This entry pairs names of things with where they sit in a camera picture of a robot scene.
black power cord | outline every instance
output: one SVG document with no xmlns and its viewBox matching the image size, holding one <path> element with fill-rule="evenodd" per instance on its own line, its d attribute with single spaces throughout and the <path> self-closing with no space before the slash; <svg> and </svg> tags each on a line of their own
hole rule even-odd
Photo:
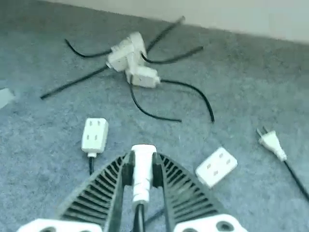
<svg viewBox="0 0 309 232">
<path fill-rule="evenodd" d="M 172 23 L 163 31 L 160 32 L 147 46 L 146 52 L 150 52 L 151 49 L 160 41 L 162 40 L 168 33 L 170 33 L 175 27 L 179 26 L 185 20 L 184 16 L 179 18 L 175 23 Z"/>
<path fill-rule="evenodd" d="M 153 114 L 148 113 L 147 111 L 145 111 L 145 110 L 138 104 L 138 102 L 136 101 L 136 98 L 135 98 L 135 95 L 134 95 L 134 91 L 133 91 L 132 79 L 133 79 L 133 77 L 131 76 L 131 78 L 130 78 L 130 84 L 129 84 L 129 86 L 130 86 L 130 92 L 131 92 L 131 97 L 132 97 L 132 99 L 133 99 L 133 101 L 134 101 L 136 107 L 137 107 L 140 111 L 142 111 L 144 114 L 146 114 L 146 115 L 148 115 L 148 116 L 150 116 L 150 117 L 153 117 L 153 118 L 155 118 L 155 119 L 166 120 L 166 121 L 174 121 L 174 122 L 182 122 L 181 119 L 156 116 L 156 115 L 153 115 Z"/>
<path fill-rule="evenodd" d="M 137 108 L 142 111 L 144 114 L 150 116 L 150 117 L 153 117 L 155 119 L 159 119 L 159 120 L 166 120 L 166 121 L 174 121 L 174 122 L 182 122 L 181 119 L 177 119 L 177 118 L 168 118 L 168 117 L 161 117 L 161 116 L 157 116 L 157 115 L 153 115 L 151 113 L 148 113 L 147 111 L 145 111 L 137 102 L 136 98 L 135 98 L 135 95 L 134 95 L 134 91 L 133 91 L 133 84 L 132 84 L 132 79 L 133 77 L 130 78 L 130 92 L 131 92 L 131 97 L 135 103 L 135 105 L 137 106 Z M 214 123 L 214 115 L 213 115 L 213 111 L 212 111 L 212 108 L 211 108 L 211 104 L 209 103 L 208 99 L 206 98 L 205 94 L 199 90 L 198 88 L 190 85 L 190 84 L 187 84 L 187 83 L 184 83 L 184 82 L 180 82 L 180 81 L 172 81 L 172 80 L 166 80 L 166 79 L 161 79 L 161 82 L 162 83 L 168 83 L 168 84 L 174 84 L 174 85 L 180 85 L 180 86 L 185 86 L 185 87 L 188 87 L 190 89 L 193 89 L 195 90 L 197 93 L 199 93 L 199 95 L 203 98 L 207 108 L 208 108 L 208 111 L 209 111 L 209 114 L 211 116 L 211 121 L 212 123 Z"/>
<path fill-rule="evenodd" d="M 66 83 L 65 85 L 62 85 L 62 86 L 60 86 L 58 88 L 55 88 L 55 89 L 53 89 L 53 90 L 43 94 L 42 96 L 40 96 L 40 98 L 42 100 L 44 100 L 44 99 L 46 99 L 48 97 L 51 97 L 51 96 L 53 96 L 53 95 L 63 91 L 64 89 L 69 88 L 69 87 L 71 87 L 73 85 L 76 85 L 76 84 L 78 84 L 80 82 L 83 82 L 83 81 L 93 77 L 94 75 L 97 75 L 97 74 L 99 74 L 99 73 L 101 73 L 101 72 L 103 72 L 104 70 L 107 70 L 107 69 L 108 69 L 108 66 L 104 65 L 104 67 L 99 68 L 98 70 L 96 70 L 94 72 L 91 72 L 91 73 L 89 73 L 86 76 L 83 76 L 83 77 L 81 77 L 81 78 L 79 78 L 77 80 L 74 80 L 74 81 L 70 81 L 70 82 Z"/>
<path fill-rule="evenodd" d="M 135 209 L 133 232 L 145 231 L 145 212 L 144 205 L 138 204 Z"/>
<path fill-rule="evenodd" d="M 209 114 L 211 116 L 211 121 L 214 122 L 214 115 L 213 115 L 213 111 L 212 111 L 212 108 L 211 108 L 211 104 L 209 103 L 208 99 L 206 98 L 206 96 L 204 95 L 204 93 L 199 90 L 198 88 L 192 86 L 192 85 L 189 85 L 187 83 L 184 83 L 184 82 L 180 82 L 180 81 L 172 81 L 172 80 L 166 80 L 166 79 L 161 79 L 161 82 L 162 83 L 168 83 L 168 84 L 174 84 L 174 85 L 180 85 L 180 86 L 185 86 L 185 87 L 188 87 L 188 88 L 191 88 L 193 90 L 195 90 L 197 93 L 200 94 L 200 96 L 203 98 L 207 108 L 208 108 L 208 111 L 209 111 Z"/>
<path fill-rule="evenodd" d="M 289 164 L 289 162 L 287 160 L 284 161 L 284 164 L 288 168 L 289 172 L 291 173 L 291 175 L 292 175 L 293 179 L 295 180 L 297 186 L 299 187 L 300 191 L 305 196 L 306 200 L 309 202 L 309 193 L 306 190 L 305 186 L 303 185 L 303 183 L 301 183 L 300 179 L 298 178 L 295 171 L 293 170 L 293 168 L 291 167 L 291 165 Z"/>
<path fill-rule="evenodd" d="M 89 157 L 89 174 L 92 175 L 93 171 L 94 171 L 94 158 L 93 157 Z"/>
<path fill-rule="evenodd" d="M 176 63 L 182 59 L 186 59 L 198 52 L 201 52 L 203 51 L 204 47 L 203 46 L 199 46 L 199 47 L 196 47 L 182 55 L 178 55 L 178 56 L 175 56 L 173 58 L 169 58 L 169 59 L 165 59 L 165 60 L 150 60 L 148 58 L 145 57 L 145 55 L 143 53 L 141 53 L 141 57 L 148 63 L 150 64 L 172 64 L 172 63 Z"/>
<path fill-rule="evenodd" d="M 101 56 L 108 55 L 109 53 L 112 52 L 112 50 L 109 49 L 109 50 L 106 50 L 106 51 L 103 51 L 103 52 L 99 52 L 99 53 L 94 53 L 94 54 L 88 54 L 88 55 L 86 55 L 86 54 L 83 54 L 83 53 L 78 52 L 78 51 L 71 45 L 71 43 L 70 43 L 67 39 L 65 39 L 64 41 L 66 42 L 67 46 L 68 46 L 76 55 L 78 55 L 78 56 L 80 56 L 80 57 L 83 57 L 83 58 L 101 57 Z"/>
</svg>

power strip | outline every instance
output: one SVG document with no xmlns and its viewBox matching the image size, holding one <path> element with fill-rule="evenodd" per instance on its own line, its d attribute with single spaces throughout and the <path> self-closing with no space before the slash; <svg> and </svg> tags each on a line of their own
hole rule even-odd
<svg viewBox="0 0 309 232">
<path fill-rule="evenodd" d="M 220 147 L 198 166 L 196 175 L 200 182 L 212 188 L 235 169 L 237 164 L 237 160 Z"/>
</svg>

carpeted floor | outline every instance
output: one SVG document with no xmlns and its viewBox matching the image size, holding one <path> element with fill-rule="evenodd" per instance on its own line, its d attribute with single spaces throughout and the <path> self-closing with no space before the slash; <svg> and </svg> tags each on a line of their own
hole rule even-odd
<svg viewBox="0 0 309 232">
<path fill-rule="evenodd" d="M 181 26 L 149 54 L 164 59 L 196 45 L 205 52 L 172 65 L 155 66 L 161 77 L 200 87 L 209 98 L 211 124 L 202 99 L 181 87 L 136 89 L 146 109 L 183 123 L 155 120 L 134 105 L 121 74 L 108 71 L 41 101 L 39 96 L 102 66 L 105 58 L 84 60 L 117 44 L 132 31 L 150 41 L 166 22 L 36 2 L 0 2 L 0 88 L 16 101 L 0 110 L 0 228 L 14 232 L 35 218 L 51 217 L 56 207 L 88 178 L 80 149 L 87 117 L 110 124 L 99 168 L 130 150 L 152 143 L 193 171 L 219 146 L 239 162 L 213 194 L 250 232 L 306 232 L 309 203 L 288 170 L 257 140 L 256 127 L 277 131 L 282 147 L 309 188 L 309 47 L 229 32 Z M 132 227 L 131 191 L 126 189 L 121 231 Z M 147 215 L 163 205 L 153 189 Z M 164 219 L 150 232 L 164 231 Z"/>
</svg>

electrical plug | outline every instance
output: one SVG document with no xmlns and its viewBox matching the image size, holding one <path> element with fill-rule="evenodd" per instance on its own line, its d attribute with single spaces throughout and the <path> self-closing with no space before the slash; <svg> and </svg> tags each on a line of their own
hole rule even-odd
<svg viewBox="0 0 309 232">
<path fill-rule="evenodd" d="M 263 129 L 266 132 L 265 134 L 262 134 L 259 129 L 256 129 L 256 132 L 260 135 L 259 143 L 274 153 L 281 162 L 287 160 L 287 156 L 280 145 L 276 132 L 274 130 L 269 132 L 265 127 Z"/>
</svg>

plug prong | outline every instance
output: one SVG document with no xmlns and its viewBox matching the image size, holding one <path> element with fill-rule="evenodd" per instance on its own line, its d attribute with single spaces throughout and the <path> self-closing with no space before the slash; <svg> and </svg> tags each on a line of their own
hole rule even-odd
<svg viewBox="0 0 309 232">
<path fill-rule="evenodd" d="M 269 130 L 263 126 L 263 129 L 265 130 L 266 133 L 269 133 Z"/>
<path fill-rule="evenodd" d="M 260 131 L 258 128 L 256 128 L 256 132 L 258 133 L 258 135 L 259 135 L 260 137 L 263 136 L 263 134 L 261 133 L 261 131 Z"/>
</svg>

